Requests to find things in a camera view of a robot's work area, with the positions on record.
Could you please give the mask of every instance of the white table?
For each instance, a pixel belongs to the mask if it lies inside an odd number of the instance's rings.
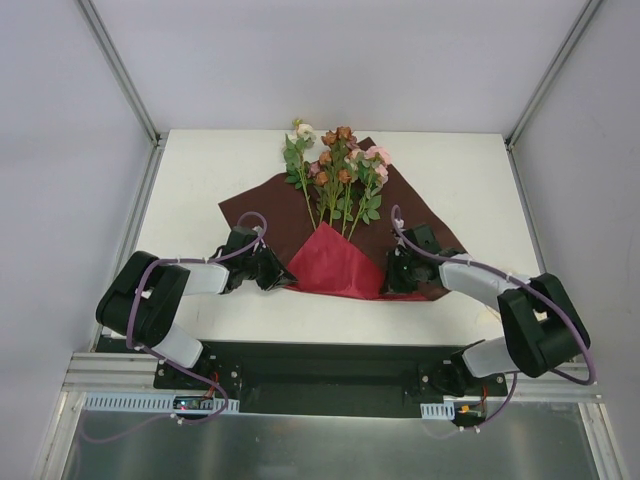
[[[371,136],[391,152],[402,175],[476,259],[539,273],[500,135],[356,135]],[[282,172],[283,139],[283,131],[172,130],[137,248],[160,257],[210,256],[229,233],[218,203]],[[494,313],[456,292],[435,302],[367,302],[264,293],[254,282],[230,295],[184,297],[176,322],[203,340],[462,345],[502,335]]]

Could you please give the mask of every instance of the orange rose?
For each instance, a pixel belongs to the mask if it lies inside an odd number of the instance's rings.
[[[351,139],[351,127],[338,127],[337,133],[342,140],[349,141]]]
[[[329,150],[325,150],[324,152],[322,152],[320,154],[320,157],[318,158],[318,162],[323,167],[329,165],[331,163],[331,152]]]
[[[338,172],[338,179],[342,183],[349,183],[351,181],[351,175],[349,175],[349,171],[346,168],[343,168]]]
[[[320,172],[316,175],[316,178],[314,178],[313,183],[315,183],[319,187],[324,187],[328,181],[329,175],[327,175],[327,172]]]
[[[338,140],[338,135],[329,130],[327,134],[322,137],[322,143],[324,143],[327,147],[330,147]]]

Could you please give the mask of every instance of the green leaf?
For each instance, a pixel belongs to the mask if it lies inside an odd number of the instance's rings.
[[[295,148],[294,148],[294,149],[287,148],[287,149],[282,153],[282,155],[284,155],[284,159],[285,159],[285,160],[289,160],[289,161],[291,161],[291,160],[296,160],[296,159],[298,158],[298,154],[296,153]]]
[[[376,195],[371,197],[371,200],[367,202],[367,207],[376,209],[382,204],[382,195]]]
[[[284,134],[284,144],[287,146],[287,150],[295,150],[296,146],[293,144],[291,140],[289,140],[289,135]]]

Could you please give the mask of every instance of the wrapping paper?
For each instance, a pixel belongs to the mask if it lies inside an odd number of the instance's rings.
[[[363,150],[373,145],[371,139],[359,143]],[[313,230],[304,196],[300,190],[284,182],[286,173],[221,202],[219,207],[229,226],[235,225],[247,211],[264,215],[268,222],[265,242],[298,278],[298,284],[289,288],[365,300],[436,300],[448,290],[421,285],[419,292],[411,295],[379,293],[384,281],[387,252],[397,244],[391,225],[391,208],[395,204],[402,208],[405,228],[427,224],[443,248],[464,251],[453,232],[431,211],[400,172],[393,165],[388,170],[389,180],[382,189],[382,205],[378,209],[380,220],[372,221],[370,225],[360,221],[350,242],[340,234],[341,220],[334,221],[333,228],[323,222]]]

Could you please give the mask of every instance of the pink rose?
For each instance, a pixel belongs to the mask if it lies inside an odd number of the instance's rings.
[[[364,156],[367,160],[370,160],[374,158],[376,154],[380,155],[380,159],[385,167],[391,165],[391,155],[384,147],[371,147],[365,152]]]
[[[389,172],[387,171],[387,167],[385,167],[382,164],[378,165],[378,168],[376,168],[376,173],[383,178],[389,175]]]

